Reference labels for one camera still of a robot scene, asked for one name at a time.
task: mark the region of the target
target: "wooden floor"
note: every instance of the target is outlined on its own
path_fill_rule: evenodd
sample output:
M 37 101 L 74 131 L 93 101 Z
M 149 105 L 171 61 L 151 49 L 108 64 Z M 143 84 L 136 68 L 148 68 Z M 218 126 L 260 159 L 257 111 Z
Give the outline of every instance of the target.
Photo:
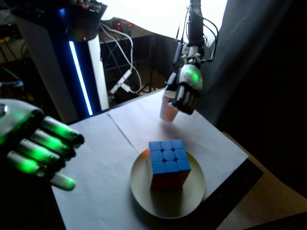
M 307 199 L 283 184 L 262 164 L 241 147 L 249 159 L 264 175 L 217 228 L 218 230 L 243 230 L 273 220 L 307 211 Z

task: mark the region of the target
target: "puzzle cube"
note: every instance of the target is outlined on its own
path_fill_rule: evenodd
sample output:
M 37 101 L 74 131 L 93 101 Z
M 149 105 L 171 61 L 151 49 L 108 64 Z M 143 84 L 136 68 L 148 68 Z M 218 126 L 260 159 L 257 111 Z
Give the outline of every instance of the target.
M 149 142 L 148 171 L 151 189 L 182 186 L 191 171 L 183 141 Z

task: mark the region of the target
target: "blue square tile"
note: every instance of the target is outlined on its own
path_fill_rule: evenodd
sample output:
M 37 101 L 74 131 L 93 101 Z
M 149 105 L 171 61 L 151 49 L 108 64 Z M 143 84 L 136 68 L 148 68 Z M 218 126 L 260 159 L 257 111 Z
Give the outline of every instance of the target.
M 179 172 L 176 161 L 166 161 L 165 162 L 165 171 L 167 173 Z
M 151 141 L 151 142 L 149 142 L 149 150 L 150 151 L 161 150 L 161 143 L 159 141 Z
M 161 141 L 161 147 L 163 150 L 171 150 L 173 148 L 172 141 Z
M 152 162 L 163 161 L 163 155 L 161 151 L 150 151 L 150 158 Z
M 175 153 L 172 150 L 165 150 L 163 151 L 163 158 L 166 161 L 173 161 L 175 159 Z
M 175 149 L 184 149 L 182 140 L 172 140 L 172 144 Z
M 175 149 L 175 156 L 177 159 L 187 159 L 187 153 L 185 149 Z
M 165 165 L 163 161 L 160 162 L 152 162 L 153 174 L 163 174 L 166 173 Z
M 177 160 L 177 165 L 178 165 L 179 171 L 191 170 L 190 163 L 189 163 L 188 159 Z

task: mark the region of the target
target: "round plate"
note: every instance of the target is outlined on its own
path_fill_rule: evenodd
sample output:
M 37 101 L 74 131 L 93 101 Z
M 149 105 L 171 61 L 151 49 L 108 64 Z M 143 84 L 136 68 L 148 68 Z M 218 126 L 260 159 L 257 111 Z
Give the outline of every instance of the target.
M 204 175 L 195 158 L 187 152 L 191 172 L 181 188 L 151 190 L 146 163 L 148 154 L 145 150 L 138 156 L 130 174 L 131 190 L 141 207 L 164 219 L 181 218 L 194 211 L 205 194 Z

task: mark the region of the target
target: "led light strip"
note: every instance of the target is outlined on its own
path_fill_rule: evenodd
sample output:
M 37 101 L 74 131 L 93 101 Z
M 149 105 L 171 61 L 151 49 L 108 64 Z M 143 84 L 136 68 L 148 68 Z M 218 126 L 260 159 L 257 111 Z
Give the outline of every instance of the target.
M 83 81 L 83 76 L 82 76 L 82 73 L 81 73 L 81 69 L 80 69 L 80 65 L 79 65 L 79 61 L 78 61 L 78 57 L 77 57 L 77 53 L 76 53 L 76 49 L 75 49 L 75 45 L 72 41 L 69 41 L 69 46 L 71 47 L 71 54 L 72 54 L 73 61 L 75 63 L 76 69 L 77 69 L 77 74 L 78 74 L 78 77 L 79 77 L 79 82 L 80 82 L 82 92 L 83 92 L 83 96 L 84 96 L 84 99 L 85 99 L 85 103 L 86 103 L 86 106 L 87 106 L 87 111 L 88 111 L 88 114 L 91 116 L 91 115 L 93 115 L 93 112 L 92 112 L 90 101 L 88 100 L 85 84 L 84 84 L 84 81 Z

